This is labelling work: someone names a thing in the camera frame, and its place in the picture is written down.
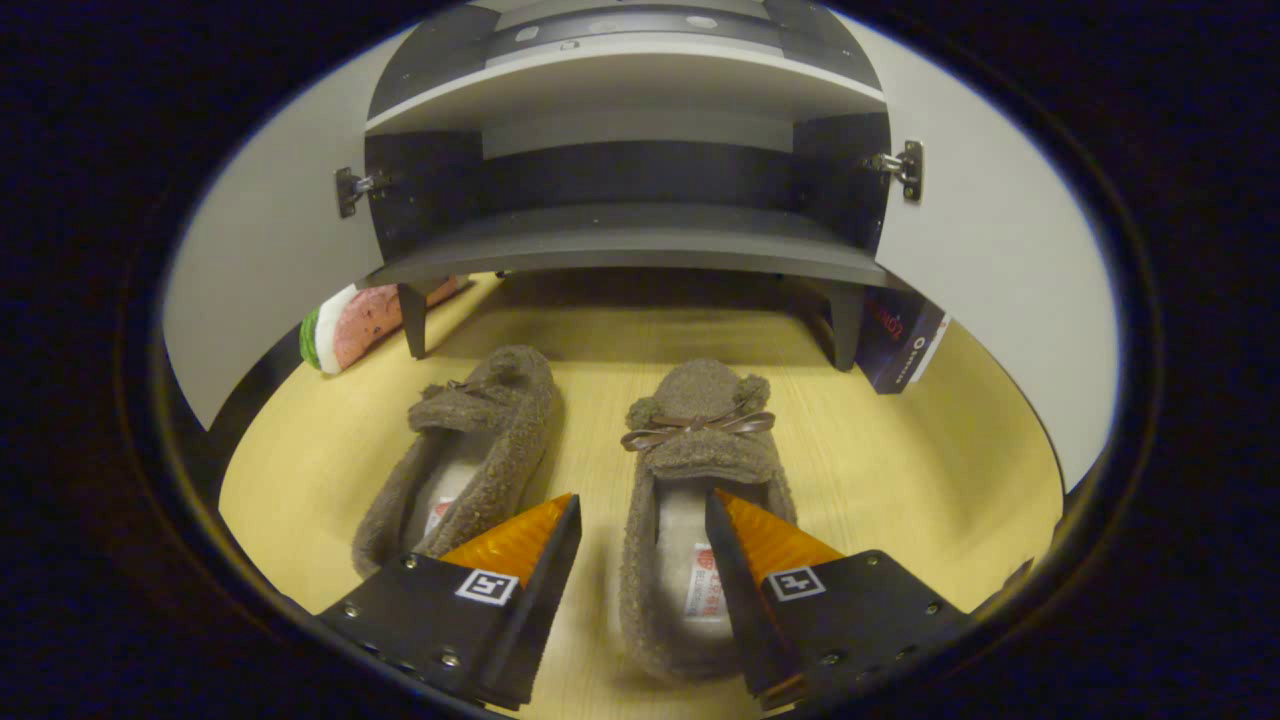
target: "brown ribbon bow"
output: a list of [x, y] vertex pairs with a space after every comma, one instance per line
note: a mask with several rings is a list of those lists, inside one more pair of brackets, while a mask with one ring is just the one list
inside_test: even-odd
[[631, 430], [630, 433], [622, 436], [622, 447], [631, 452], [649, 450], [650, 447], [657, 447], [667, 442], [680, 433], [696, 433], [704, 428], [724, 433], [762, 433], [773, 428], [773, 413], [751, 413], [750, 415], [732, 418], [731, 415], [737, 413], [739, 407], [741, 407], [741, 404], [735, 406], [728, 413], [710, 419], [668, 418], [666, 415], [654, 415], [649, 423], [666, 427], [657, 430]]

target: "gray shelf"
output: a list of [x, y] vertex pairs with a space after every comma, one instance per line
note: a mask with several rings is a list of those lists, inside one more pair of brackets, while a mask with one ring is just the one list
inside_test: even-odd
[[608, 204], [504, 213], [433, 238], [362, 287], [492, 270], [705, 268], [897, 287], [870, 252], [794, 213], [717, 205]]

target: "slipper insole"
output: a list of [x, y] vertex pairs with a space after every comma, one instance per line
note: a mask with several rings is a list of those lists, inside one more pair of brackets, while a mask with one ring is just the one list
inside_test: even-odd
[[707, 539], [707, 491], [712, 488], [755, 505], [764, 503], [767, 492], [763, 484], [719, 478], [658, 480], [655, 486], [658, 598], [672, 619], [673, 633], [690, 643], [717, 643], [733, 635]]
[[475, 478], [476, 470], [484, 464], [489, 451], [498, 441], [498, 433], [457, 430], [438, 430], [434, 464], [430, 475], [422, 482], [412, 500], [412, 510], [403, 525], [402, 548], [417, 548], [426, 536], [435, 529], [448, 503], [462, 495]]

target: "pom-pom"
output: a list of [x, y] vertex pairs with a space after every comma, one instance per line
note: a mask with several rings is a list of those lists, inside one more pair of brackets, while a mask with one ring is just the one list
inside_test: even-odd
[[764, 404], [769, 401], [769, 380], [760, 375], [748, 375], [737, 382], [733, 388], [733, 404], [744, 415], [764, 410]]
[[641, 397], [631, 404], [631, 410], [627, 410], [627, 428], [632, 430], [648, 428], [653, 416], [660, 413], [662, 409], [658, 407], [657, 400], [652, 397]]

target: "cabinet leg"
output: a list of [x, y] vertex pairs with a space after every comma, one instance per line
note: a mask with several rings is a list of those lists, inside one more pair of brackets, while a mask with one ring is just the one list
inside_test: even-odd
[[398, 287], [408, 354], [421, 360], [426, 357], [426, 297], [407, 284]]
[[826, 286], [831, 302], [832, 365], [842, 373], [854, 369], [858, 355], [858, 334], [863, 329], [863, 286], [832, 282]]

